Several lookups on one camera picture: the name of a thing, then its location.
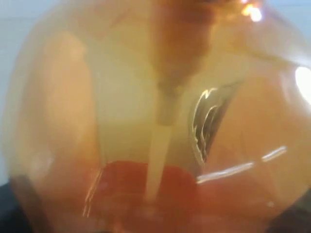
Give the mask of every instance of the glass flask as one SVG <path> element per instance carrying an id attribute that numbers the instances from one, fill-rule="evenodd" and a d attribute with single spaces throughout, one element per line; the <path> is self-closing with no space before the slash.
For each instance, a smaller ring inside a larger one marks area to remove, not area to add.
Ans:
<path id="1" fill-rule="evenodd" d="M 310 53 L 262 0 L 56 6 L 23 45 L 3 124 L 34 232 L 300 232 Z"/>

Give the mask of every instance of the white wall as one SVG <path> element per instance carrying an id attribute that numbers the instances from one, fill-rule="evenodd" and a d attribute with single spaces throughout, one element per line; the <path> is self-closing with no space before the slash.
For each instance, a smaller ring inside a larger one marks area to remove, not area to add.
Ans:
<path id="1" fill-rule="evenodd" d="M 0 0 L 0 116 L 14 59 L 36 18 L 58 0 Z M 311 0 L 270 0 L 307 37 L 311 38 Z M 0 155 L 0 185 L 7 181 Z"/>

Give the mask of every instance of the glass surface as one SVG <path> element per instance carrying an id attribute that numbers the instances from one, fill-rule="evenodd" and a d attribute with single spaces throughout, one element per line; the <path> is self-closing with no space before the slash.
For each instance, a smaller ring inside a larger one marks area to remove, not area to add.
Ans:
<path id="1" fill-rule="evenodd" d="M 309 67 L 261 0 L 67 1 L 12 74 L 15 194 L 38 233 L 265 232 L 310 188 Z"/>

